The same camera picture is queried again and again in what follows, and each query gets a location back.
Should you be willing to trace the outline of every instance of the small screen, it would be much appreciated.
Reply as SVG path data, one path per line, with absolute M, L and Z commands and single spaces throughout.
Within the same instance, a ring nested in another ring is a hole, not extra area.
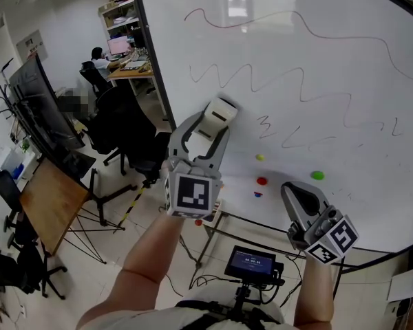
M 250 272 L 271 274 L 273 260 L 265 256 L 236 251 L 231 261 L 231 266 L 245 269 Z
M 127 42 L 127 36 L 120 36 L 119 38 L 110 39 L 109 44 L 110 54 L 117 55 L 129 51 L 130 44 Z

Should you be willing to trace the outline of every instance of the human arm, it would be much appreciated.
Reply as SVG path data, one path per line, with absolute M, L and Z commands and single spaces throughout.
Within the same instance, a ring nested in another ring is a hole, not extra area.
M 108 68 L 108 69 L 114 69 L 114 68 L 123 66 L 123 65 L 125 65 L 126 63 L 128 63 L 128 62 L 130 61 L 130 59 L 131 59 L 131 56 L 130 56 L 130 55 L 127 55 L 126 57 L 120 58 L 120 59 L 117 60 L 117 61 L 112 61 L 110 64 L 107 65 L 107 68 Z
M 159 285 L 168 272 L 184 219 L 160 215 L 127 255 L 107 300 L 91 308 L 77 329 L 113 311 L 154 309 Z
M 308 256 L 295 308 L 294 326 L 300 330 L 331 330 L 334 304 L 330 266 Z

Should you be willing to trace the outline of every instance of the red ball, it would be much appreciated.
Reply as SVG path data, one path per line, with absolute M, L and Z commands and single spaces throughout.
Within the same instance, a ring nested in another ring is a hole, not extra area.
M 257 183 L 258 183 L 260 186 L 265 186 L 265 185 L 268 184 L 268 180 L 265 179 L 264 177 L 259 177 L 259 178 L 257 179 Z

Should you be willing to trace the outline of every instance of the hand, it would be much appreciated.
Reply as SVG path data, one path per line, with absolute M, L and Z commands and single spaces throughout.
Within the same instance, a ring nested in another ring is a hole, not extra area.
M 171 170 L 170 161 L 169 161 L 168 159 L 167 159 L 167 160 L 164 160 L 164 161 L 162 162 L 162 165 L 160 166 L 160 170 L 159 170 L 159 176 L 160 176 L 160 178 L 163 179 L 163 180 L 165 180 L 165 179 L 167 178 L 170 170 Z
M 129 62 L 130 62 L 130 58 L 128 58 L 127 60 L 121 61 L 121 65 L 124 66 Z

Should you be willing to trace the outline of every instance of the forearm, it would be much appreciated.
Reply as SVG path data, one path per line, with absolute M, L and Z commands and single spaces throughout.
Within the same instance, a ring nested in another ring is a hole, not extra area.
M 123 270 L 160 284 L 170 268 L 184 219 L 160 215 L 125 259 Z
M 316 322 L 330 322 L 334 312 L 332 289 L 330 266 L 308 257 L 295 309 L 294 325 L 298 327 Z
M 119 60 L 118 61 L 112 61 L 110 64 L 108 64 L 107 68 L 108 69 L 114 69 L 114 68 L 119 67 L 119 65 L 120 65 Z

